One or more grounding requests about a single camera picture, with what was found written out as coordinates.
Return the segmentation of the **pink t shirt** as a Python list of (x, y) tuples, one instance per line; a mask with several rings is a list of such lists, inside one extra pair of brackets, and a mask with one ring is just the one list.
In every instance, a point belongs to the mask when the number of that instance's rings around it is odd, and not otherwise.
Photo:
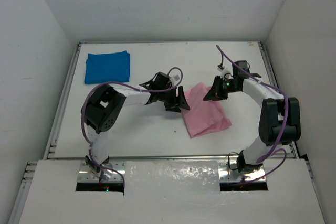
[(190, 109), (182, 110), (182, 116), (191, 138), (223, 131), (232, 125), (220, 102), (203, 100), (208, 91), (209, 87), (200, 82), (185, 92)]

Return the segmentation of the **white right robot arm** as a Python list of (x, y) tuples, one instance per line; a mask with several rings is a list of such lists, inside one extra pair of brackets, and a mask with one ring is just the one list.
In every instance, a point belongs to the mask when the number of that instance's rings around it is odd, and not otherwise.
[(236, 74), (230, 79), (216, 76), (204, 101), (228, 99), (230, 93), (243, 92), (261, 108), (258, 136), (237, 159), (238, 172), (258, 169), (279, 145), (288, 145), (301, 137), (300, 104), (276, 87), (262, 81), (258, 74)]

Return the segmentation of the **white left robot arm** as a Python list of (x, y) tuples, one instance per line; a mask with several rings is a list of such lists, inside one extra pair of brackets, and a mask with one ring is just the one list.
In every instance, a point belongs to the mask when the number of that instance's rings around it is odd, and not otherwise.
[(81, 108), (81, 130), (89, 144), (86, 164), (99, 174), (106, 169), (103, 164), (109, 161), (104, 153), (105, 132), (117, 121), (124, 106), (149, 105), (157, 101), (164, 103), (166, 111), (180, 113), (190, 110), (190, 106), (180, 86), (183, 74), (169, 76), (157, 72), (152, 79), (136, 87), (125, 83), (108, 81), (97, 85), (87, 95)]

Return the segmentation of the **blue folded t shirt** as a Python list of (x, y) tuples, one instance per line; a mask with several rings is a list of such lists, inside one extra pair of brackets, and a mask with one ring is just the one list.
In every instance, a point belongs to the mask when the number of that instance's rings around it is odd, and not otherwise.
[(109, 54), (88, 54), (84, 83), (129, 82), (130, 67), (131, 57), (127, 51)]

